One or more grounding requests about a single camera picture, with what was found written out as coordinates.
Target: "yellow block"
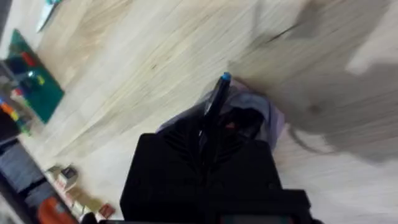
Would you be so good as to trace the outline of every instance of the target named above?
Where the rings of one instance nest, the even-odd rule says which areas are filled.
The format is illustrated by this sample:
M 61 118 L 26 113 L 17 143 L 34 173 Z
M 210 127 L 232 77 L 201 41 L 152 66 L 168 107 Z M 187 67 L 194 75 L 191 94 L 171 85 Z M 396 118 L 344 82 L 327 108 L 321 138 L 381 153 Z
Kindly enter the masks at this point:
M 19 116 L 18 116 L 17 112 L 15 112 L 15 111 L 13 111 L 13 112 L 10 114 L 10 116 L 11 116 L 11 118 L 12 118 L 14 121 L 17 121 L 17 120 L 19 119 Z

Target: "small box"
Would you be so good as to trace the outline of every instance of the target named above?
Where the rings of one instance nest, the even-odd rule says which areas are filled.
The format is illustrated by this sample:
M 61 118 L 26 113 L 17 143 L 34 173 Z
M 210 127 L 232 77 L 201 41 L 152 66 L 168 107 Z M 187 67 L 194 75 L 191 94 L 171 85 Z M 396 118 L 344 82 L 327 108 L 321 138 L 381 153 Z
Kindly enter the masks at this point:
M 58 175 L 57 184 L 63 189 L 68 189 L 76 183 L 77 177 L 77 170 L 72 166 L 68 166 L 61 170 L 61 173 Z
M 99 209 L 98 213 L 105 219 L 108 219 L 115 213 L 115 209 L 110 204 L 106 203 Z
M 44 174 L 50 182 L 55 182 L 58 179 L 58 175 L 61 173 L 62 168 L 60 166 L 52 166 L 47 169 Z

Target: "light wood floor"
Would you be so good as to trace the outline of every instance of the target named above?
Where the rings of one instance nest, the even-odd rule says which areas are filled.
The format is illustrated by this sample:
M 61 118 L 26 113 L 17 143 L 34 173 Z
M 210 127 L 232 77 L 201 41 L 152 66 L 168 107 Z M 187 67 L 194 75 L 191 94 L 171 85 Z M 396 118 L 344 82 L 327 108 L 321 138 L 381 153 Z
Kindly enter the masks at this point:
M 286 114 L 275 160 L 314 216 L 398 222 L 397 0 L 64 0 L 36 34 L 42 2 L 14 0 L 5 35 L 66 91 L 20 138 L 43 169 L 74 163 L 117 205 L 138 137 L 228 70 Z

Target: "orange object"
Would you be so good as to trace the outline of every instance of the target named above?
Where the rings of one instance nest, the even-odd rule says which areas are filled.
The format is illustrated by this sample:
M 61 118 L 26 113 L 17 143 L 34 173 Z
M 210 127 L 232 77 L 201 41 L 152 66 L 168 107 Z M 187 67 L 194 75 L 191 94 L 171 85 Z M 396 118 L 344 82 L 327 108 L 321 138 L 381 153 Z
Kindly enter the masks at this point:
M 27 52 L 21 53 L 21 56 L 24 59 L 24 61 L 26 62 L 26 64 L 28 64 L 31 67 L 35 66 L 35 61 Z
M 6 114 L 11 114 L 14 111 L 14 109 L 11 106 L 9 106 L 7 103 L 4 102 L 1 103 L 0 107 Z
M 37 218 L 40 224 L 78 223 L 55 197 L 49 197 L 40 204 L 37 211 Z
M 114 212 L 115 209 L 108 203 L 104 204 L 98 211 L 105 219 L 108 219 Z

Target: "red object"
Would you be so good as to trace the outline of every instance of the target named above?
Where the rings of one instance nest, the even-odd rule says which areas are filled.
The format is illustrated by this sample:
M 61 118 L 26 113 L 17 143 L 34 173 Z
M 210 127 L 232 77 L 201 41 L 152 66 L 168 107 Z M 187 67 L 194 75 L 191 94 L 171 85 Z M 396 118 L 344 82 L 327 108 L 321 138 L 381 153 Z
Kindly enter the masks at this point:
M 108 203 L 104 204 L 98 211 L 105 219 L 108 219 L 114 212 L 115 209 Z
M 37 217 L 41 224 L 77 224 L 55 197 L 49 197 L 40 204 Z
M 21 56 L 30 67 L 35 66 L 35 61 L 27 52 L 21 53 Z

